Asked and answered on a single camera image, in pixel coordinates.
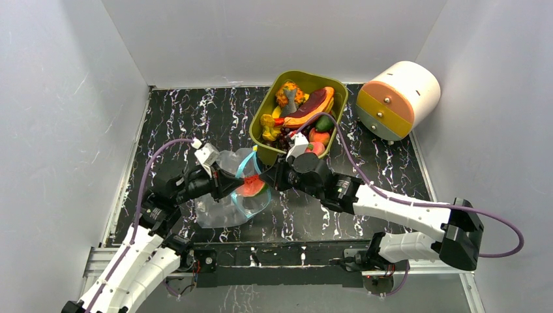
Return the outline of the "watermelon slice toy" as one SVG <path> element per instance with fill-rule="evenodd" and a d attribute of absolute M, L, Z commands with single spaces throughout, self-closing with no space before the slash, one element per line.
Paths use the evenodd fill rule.
<path fill-rule="evenodd" d="M 260 179 L 258 174 L 256 174 L 250 177 L 245 177 L 244 184 L 236 190 L 236 193 L 244 198 L 249 198 L 257 196 L 260 192 L 263 192 L 265 188 L 265 182 Z"/>

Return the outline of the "clear zip top bag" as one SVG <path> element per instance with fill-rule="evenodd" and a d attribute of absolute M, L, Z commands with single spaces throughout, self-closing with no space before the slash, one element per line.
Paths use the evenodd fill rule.
<path fill-rule="evenodd" d="M 258 165 L 257 147 L 221 151 L 216 162 L 232 177 L 246 182 L 219 201 L 210 195 L 194 200 L 197 223 L 201 228 L 240 226 L 269 206 L 272 194 L 258 177 L 262 171 Z"/>

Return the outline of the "green avocado toy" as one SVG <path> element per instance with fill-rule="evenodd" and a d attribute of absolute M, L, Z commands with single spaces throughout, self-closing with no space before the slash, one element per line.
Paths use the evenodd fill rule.
<path fill-rule="evenodd" d="M 331 115 L 321 115 L 315 124 L 316 132 L 329 132 L 332 131 L 333 128 L 334 119 Z"/>

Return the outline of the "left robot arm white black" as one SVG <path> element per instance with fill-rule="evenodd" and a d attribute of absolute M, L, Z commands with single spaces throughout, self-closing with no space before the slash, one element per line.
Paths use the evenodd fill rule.
<path fill-rule="evenodd" d="M 218 164 L 197 165 L 140 196 L 135 221 L 115 256 L 80 299 L 68 301 L 62 312 L 136 312 L 169 274 L 194 265 L 191 242 L 171 232 L 181 217 L 179 206 L 204 195 L 221 200 L 244 183 Z"/>

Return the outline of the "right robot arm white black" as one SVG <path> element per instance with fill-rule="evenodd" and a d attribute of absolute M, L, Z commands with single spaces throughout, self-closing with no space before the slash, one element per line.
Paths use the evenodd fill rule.
<path fill-rule="evenodd" d="M 484 226 L 469 205 L 421 201 L 388 192 L 362 179 L 333 172 L 313 153 L 285 160 L 260 173 L 278 191 L 295 189 L 338 213 L 369 216 L 411 228 L 411 233 L 374 234 L 361 260 L 376 270 L 404 260 L 440 260 L 463 271 L 474 271 Z"/>

